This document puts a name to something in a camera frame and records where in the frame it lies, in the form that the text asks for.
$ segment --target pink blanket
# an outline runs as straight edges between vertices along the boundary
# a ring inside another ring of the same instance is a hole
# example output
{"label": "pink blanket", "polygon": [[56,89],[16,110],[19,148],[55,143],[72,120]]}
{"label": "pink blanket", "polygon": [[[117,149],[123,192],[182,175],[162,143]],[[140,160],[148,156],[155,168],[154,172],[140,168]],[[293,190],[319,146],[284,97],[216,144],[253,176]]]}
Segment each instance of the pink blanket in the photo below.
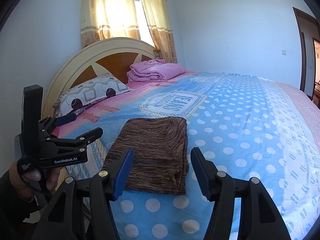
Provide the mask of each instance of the pink blanket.
{"label": "pink blanket", "polygon": [[165,63],[163,59],[152,59],[132,64],[127,76],[130,82],[169,80],[185,72],[185,67],[175,63]]}

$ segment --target floral curtain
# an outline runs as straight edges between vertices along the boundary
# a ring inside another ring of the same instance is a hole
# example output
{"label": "floral curtain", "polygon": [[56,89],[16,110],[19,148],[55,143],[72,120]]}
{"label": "floral curtain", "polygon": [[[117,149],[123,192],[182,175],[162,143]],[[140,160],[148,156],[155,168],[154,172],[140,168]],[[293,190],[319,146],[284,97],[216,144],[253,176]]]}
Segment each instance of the floral curtain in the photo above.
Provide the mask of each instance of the floral curtain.
{"label": "floral curtain", "polygon": [[140,39],[134,0],[82,0],[82,48],[112,37]]}
{"label": "floral curtain", "polygon": [[166,62],[177,62],[172,30],[167,12],[167,0],[141,0],[151,37],[158,56]]}

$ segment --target folded brown cloth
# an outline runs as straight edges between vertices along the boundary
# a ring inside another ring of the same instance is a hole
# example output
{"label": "folded brown cloth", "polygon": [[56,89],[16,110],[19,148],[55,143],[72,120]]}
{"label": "folded brown cloth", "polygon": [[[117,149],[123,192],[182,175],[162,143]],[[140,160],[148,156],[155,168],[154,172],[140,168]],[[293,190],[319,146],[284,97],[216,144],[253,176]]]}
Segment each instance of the folded brown cloth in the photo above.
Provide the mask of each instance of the folded brown cloth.
{"label": "folded brown cloth", "polygon": [[129,146],[134,158],[125,189],[185,194],[187,145],[187,123],[182,117],[130,119],[111,146],[102,170],[108,170]]}

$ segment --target wooden headboard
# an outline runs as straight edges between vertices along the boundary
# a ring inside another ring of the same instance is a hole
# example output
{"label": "wooden headboard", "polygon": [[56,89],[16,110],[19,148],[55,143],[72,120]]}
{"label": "wooden headboard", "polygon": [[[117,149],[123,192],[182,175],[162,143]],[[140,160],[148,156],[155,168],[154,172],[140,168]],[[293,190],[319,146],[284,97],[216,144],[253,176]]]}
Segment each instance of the wooden headboard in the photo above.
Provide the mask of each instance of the wooden headboard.
{"label": "wooden headboard", "polygon": [[111,38],[91,44],[74,55],[59,70],[44,99],[42,116],[53,116],[57,98],[70,88],[89,79],[112,73],[124,84],[130,65],[154,59],[154,47],[131,38]]}

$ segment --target metal rivet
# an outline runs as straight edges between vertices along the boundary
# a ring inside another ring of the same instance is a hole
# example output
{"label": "metal rivet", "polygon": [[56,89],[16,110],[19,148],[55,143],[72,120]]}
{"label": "metal rivet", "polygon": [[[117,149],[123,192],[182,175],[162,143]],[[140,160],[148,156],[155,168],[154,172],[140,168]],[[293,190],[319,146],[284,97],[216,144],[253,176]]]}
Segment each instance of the metal rivet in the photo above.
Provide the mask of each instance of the metal rivet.
{"label": "metal rivet", "polygon": [[224,171],[218,171],[217,172],[217,175],[219,176],[219,177],[225,177],[226,176],[226,173],[224,172]]}
{"label": "metal rivet", "polygon": [[254,183],[254,184],[258,184],[260,182],[260,180],[256,177],[253,177],[251,178],[251,181]]}
{"label": "metal rivet", "polygon": [[69,184],[73,182],[73,177],[67,177],[64,181]]}
{"label": "metal rivet", "polygon": [[107,171],[100,171],[99,172],[99,176],[100,177],[105,177],[105,176],[107,176],[108,175],[108,172]]}

